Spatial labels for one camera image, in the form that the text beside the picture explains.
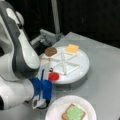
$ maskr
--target cheese slice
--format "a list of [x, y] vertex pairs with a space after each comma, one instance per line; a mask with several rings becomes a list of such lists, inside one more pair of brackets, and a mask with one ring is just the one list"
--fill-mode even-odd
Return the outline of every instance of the cheese slice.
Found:
[[67, 49], [66, 49], [66, 52], [74, 54], [74, 53], [76, 53], [78, 51], [78, 49], [79, 49], [79, 46], [73, 45], [73, 44], [69, 44]]

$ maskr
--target plate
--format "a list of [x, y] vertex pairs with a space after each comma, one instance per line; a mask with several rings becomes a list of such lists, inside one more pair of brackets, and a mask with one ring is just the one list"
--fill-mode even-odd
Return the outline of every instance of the plate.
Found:
[[57, 54], [53, 55], [49, 67], [60, 74], [55, 84], [70, 84], [82, 79], [88, 72], [90, 63], [87, 55], [78, 50], [76, 54], [65, 52], [67, 46], [57, 47]]
[[62, 114], [70, 104], [82, 108], [86, 115], [83, 120], [97, 120], [96, 113], [92, 105], [85, 99], [78, 96], [64, 96], [56, 100], [49, 107], [45, 120], [62, 120]]

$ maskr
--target bread slice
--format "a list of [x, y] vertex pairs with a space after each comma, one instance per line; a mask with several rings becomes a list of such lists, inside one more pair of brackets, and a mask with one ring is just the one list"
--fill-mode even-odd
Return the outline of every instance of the bread slice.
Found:
[[[65, 113], [63, 113], [63, 115], [62, 115], [62, 119], [63, 119], [63, 120], [69, 120], [68, 115], [67, 115], [67, 111], [68, 111], [71, 107], [74, 107], [74, 106], [75, 106], [75, 105], [71, 104], [71, 105], [67, 108], [67, 110], [65, 111]], [[83, 111], [83, 115], [82, 115], [82, 117], [80, 118], [80, 120], [83, 120], [83, 118], [84, 118], [85, 115], [86, 115], [86, 113]]]

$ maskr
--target white plate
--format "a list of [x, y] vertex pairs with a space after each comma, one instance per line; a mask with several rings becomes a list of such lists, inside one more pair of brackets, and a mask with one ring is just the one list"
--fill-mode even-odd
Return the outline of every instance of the white plate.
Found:
[[[52, 56], [52, 58], [54, 58], [56, 60], [52, 60], [50, 62], [50, 68], [51, 68], [51, 66], [59, 64], [60, 62], [64, 62], [63, 60], [61, 60], [61, 55], [60, 55], [61, 53], [64, 53], [65, 61], [66, 61], [66, 59], [69, 59], [69, 57], [71, 57], [65, 53], [66, 48], [67, 48], [67, 46], [56, 48], [57, 56], [56, 55]], [[76, 81], [80, 80], [81, 78], [83, 78], [89, 70], [89, 66], [90, 66], [89, 59], [82, 50], [78, 50], [77, 55], [75, 57], [71, 57], [71, 59], [67, 60], [67, 62], [76, 64], [76, 65], [74, 65], [75, 67], [73, 67], [70, 64], [66, 63], [65, 66], [66, 66], [66, 70], [67, 70], [68, 74], [66, 74], [66, 75], [60, 74], [60, 78], [59, 78], [59, 80], [54, 82], [55, 84], [70, 84], [70, 83], [76, 82]], [[63, 73], [62, 69], [63, 69], [62, 65], [57, 65], [57, 67], [53, 68], [53, 71]]]
[[70, 104], [77, 105], [86, 112], [83, 120], [97, 120], [96, 113], [92, 105], [85, 99], [78, 96], [65, 96], [56, 100], [49, 107], [45, 120], [62, 120], [62, 114]]

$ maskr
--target cable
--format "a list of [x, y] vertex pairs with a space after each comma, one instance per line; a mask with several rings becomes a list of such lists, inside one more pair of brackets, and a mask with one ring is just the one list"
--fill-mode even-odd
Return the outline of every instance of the cable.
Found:
[[45, 101], [46, 102], [46, 106], [45, 107], [37, 107], [38, 109], [46, 109], [48, 106], [49, 106], [49, 104], [50, 104], [50, 100], [46, 100]]

